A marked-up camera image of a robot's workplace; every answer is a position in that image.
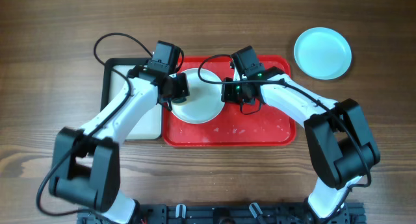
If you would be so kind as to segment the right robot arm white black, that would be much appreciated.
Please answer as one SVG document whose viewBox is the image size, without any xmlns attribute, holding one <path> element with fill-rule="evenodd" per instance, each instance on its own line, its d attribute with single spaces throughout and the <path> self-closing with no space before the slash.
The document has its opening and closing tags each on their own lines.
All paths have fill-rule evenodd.
<svg viewBox="0 0 416 224">
<path fill-rule="evenodd" d="M 339 215 L 353 188 L 371 185 L 371 167 L 380 151 L 360 105 L 335 101 L 295 83 L 282 70 L 266 68 L 253 47 L 230 56 L 235 74 L 222 86 L 222 101 L 244 105 L 255 100 L 272 106 L 300 124 L 318 181 L 307 198 L 315 219 L 327 223 Z"/>
</svg>

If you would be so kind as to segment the green yellow sponge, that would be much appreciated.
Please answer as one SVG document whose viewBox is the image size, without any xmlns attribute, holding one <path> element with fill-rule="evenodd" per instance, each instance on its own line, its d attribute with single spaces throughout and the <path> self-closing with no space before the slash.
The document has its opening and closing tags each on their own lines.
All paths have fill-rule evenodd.
<svg viewBox="0 0 416 224">
<path fill-rule="evenodd" d="M 184 105 L 187 101 L 186 97 L 182 97 L 182 98 L 178 98 L 178 99 L 173 99 L 172 100 L 172 104 L 173 105 Z"/>
</svg>

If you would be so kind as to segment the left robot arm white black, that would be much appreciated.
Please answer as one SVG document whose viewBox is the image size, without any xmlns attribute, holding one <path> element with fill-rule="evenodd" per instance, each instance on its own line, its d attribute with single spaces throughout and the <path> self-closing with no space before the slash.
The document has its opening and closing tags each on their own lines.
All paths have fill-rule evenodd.
<svg viewBox="0 0 416 224">
<path fill-rule="evenodd" d="M 172 105 L 189 95 L 186 76 L 179 73 L 184 52 L 159 41 L 151 58 L 123 76 L 124 87 L 80 129 L 64 127 L 55 138 L 51 169 L 44 188 L 52 196 L 81 206 L 111 223 L 142 223 L 138 201 L 120 191 L 120 147 L 137 122 L 156 105 Z"/>
</svg>

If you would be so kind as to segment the light green plate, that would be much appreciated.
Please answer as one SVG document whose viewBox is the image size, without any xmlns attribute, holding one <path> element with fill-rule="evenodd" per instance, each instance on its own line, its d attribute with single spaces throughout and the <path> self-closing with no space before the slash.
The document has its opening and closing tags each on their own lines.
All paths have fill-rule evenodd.
<svg viewBox="0 0 416 224">
<path fill-rule="evenodd" d="M 346 38 L 326 27 L 310 28 L 299 35 L 293 55 L 306 75 L 319 80 L 338 79 L 352 64 L 352 50 Z"/>
</svg>

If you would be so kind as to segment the white plate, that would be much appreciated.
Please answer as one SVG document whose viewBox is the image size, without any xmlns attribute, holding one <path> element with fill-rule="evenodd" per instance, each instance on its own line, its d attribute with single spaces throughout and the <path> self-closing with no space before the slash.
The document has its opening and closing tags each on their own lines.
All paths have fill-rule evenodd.
<svg viewBox="0 0 416 224">
<path fill-rule="evenodd" d="M 191 124 L 206 123 L 217 117 L 224 107 L 221 85 L 203 82 L 198 76 L 198 68 L 183 73 L 187 76 L 190 95 L 184 102 L 172 104 L 173 115 Z"/>
</svg>

